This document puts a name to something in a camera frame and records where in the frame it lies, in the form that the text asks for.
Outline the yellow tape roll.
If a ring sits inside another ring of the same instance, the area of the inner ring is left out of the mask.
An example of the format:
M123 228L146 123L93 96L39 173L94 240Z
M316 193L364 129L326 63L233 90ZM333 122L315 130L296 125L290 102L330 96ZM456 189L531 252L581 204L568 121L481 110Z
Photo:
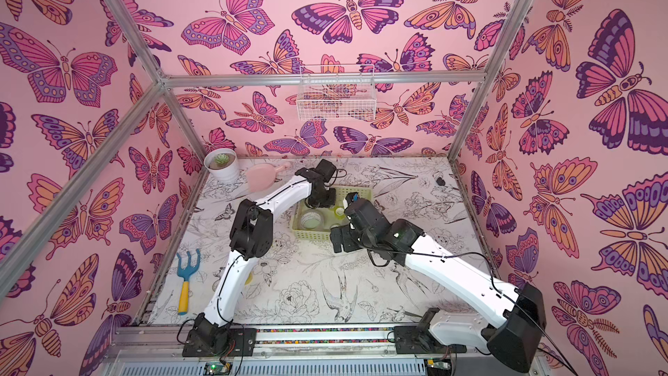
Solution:
M334 211L335 216L339 219L343 219L345 217L345 212L343 207L337 207Z

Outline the large clear tape roll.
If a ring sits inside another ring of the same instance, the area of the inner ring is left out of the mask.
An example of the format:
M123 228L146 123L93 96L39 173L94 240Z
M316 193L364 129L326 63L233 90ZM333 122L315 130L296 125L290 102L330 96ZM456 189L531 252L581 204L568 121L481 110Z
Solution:
M325 217L316 210L309 210L299 217L299 229L305 231L322 231Z

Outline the light green plastic storage basket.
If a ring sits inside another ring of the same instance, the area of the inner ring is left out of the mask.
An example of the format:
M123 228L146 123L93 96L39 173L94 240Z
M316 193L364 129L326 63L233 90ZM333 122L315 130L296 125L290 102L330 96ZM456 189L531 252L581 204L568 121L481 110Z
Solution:
M330 229L349 223L346 215L342 212L345 197L349 193L358 193L360 198L373 201L373 191L370 187L360 186L334 186L336 190L335 205L329 208L310 208L301 201L295 208L292 216L291 231L296 238L301 240L325 241L330 239Z

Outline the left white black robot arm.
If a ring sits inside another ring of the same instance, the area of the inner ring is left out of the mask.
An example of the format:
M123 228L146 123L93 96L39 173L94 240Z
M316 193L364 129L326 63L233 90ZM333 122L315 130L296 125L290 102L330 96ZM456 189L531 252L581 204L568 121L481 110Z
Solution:
M311 208L336 205L330 181L337 167L325 159L297 170L290 180L263 198L240 202L230 231L230 254L224 275L207 307L183 342L184 358L251 357L257 330L234 322L236 306L252 269L273 244L274 220L304 201Z

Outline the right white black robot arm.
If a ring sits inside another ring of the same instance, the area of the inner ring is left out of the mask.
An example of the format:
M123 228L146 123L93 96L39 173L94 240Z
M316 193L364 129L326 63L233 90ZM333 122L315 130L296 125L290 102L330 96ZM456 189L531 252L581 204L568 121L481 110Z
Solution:
M424 230L398 219L374 226L334 226L330 239L335 252L366 250L383 259L424 274L471 306L487 327L457 330L453 323L429 322L428 337L443 346L474 346L509 369L526 374L546 330L544 297L537 287L519 288L497 280L445 250Z

